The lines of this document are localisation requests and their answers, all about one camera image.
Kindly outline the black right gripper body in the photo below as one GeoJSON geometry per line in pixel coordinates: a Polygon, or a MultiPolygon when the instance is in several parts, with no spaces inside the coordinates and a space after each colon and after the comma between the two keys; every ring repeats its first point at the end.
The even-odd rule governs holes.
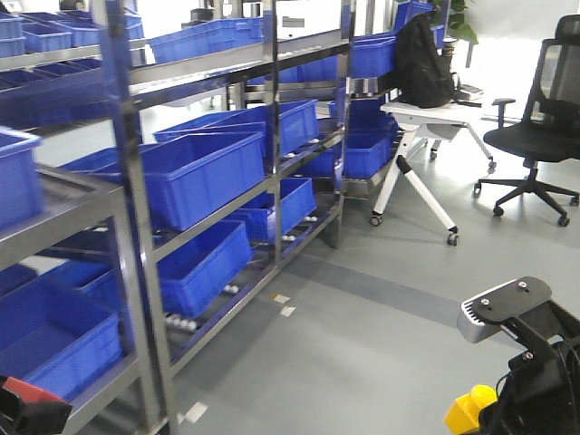
{"type": "Polygon", "coordinates": [[[508,362],[497,434],[579,432],[579,321],[545,302],[501,326],[525,351],[508,362]]]}

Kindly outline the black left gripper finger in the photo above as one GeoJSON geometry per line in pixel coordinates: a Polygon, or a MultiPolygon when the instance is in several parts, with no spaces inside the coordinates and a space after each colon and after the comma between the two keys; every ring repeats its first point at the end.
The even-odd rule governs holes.
{"type": "Polygon", "coordinates": [[[24,402],[1,387],[2,434],[61,434],[73,406],[64,402],[24,402]]]}

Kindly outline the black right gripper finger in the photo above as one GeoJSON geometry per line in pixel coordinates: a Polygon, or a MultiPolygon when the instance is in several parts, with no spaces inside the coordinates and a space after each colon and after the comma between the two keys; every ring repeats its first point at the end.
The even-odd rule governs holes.
{"type": "Polygon", "coordinates": [[[478,416],[479,434],[509,435],[512,433],[508,412],[511,400],[501,400],[491,403],[478,416]]]}

